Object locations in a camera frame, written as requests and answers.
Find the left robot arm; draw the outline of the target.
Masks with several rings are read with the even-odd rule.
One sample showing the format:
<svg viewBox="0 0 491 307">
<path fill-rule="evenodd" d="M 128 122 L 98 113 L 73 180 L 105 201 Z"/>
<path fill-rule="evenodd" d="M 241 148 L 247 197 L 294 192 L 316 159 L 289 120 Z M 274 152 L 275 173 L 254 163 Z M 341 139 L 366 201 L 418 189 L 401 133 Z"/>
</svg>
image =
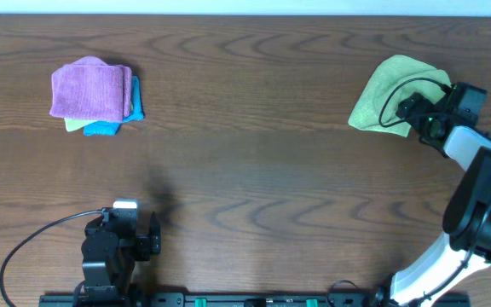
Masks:
<svg viewBox="0 0 491 307">
<path fill-rule="evenodd" d="M 103 208 L 87 223 L 81 245 L 84 280 L 72 295 L 73 306 L 149 306 L 146 294 L 131 282 L 138 262 L 161 252 L 157 215 L 149 217 L 148 232 L 137 232 L 137 210 Z"/>
</svg>

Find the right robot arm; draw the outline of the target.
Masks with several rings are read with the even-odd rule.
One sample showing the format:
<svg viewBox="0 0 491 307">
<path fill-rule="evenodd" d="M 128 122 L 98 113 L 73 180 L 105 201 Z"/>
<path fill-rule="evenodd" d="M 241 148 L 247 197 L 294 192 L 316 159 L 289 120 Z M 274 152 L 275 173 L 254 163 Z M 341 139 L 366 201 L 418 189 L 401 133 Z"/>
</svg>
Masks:
<svg viewBox="0 0 491 307">
<path fill-rule="evenodd" d="M 487 93 L 454 89 L 436 103 L 420 93 L 401 101 L 400 121 L 465 174 L 442 220 L 442 234 L 377 294 L 383 306 L 432 306 L 466 277 L 491 266 L 491 139 L 476 125 Z"/>
</svg>

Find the light green cloth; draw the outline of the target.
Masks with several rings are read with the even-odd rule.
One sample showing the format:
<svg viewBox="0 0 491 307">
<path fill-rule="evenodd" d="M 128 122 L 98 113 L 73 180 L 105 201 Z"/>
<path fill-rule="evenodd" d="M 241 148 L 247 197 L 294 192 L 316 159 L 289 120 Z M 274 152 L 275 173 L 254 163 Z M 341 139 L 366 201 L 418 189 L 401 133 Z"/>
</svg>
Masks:
<svg viewBox="0 0 491 307">
<path fill-rule="evenodd" d="M 357 130 L 406 137 L 411 125 L 402 123 L 384 128 L 381 124 L 397 121 L 399 102 L 414 92 L 437 102 L 444 96 L 439 84 L 451 84 L 445 71 L 405 55 L 393 55 L 383 61 L 369 78 L 349 116 L 348 124 Z"/>
</svg>

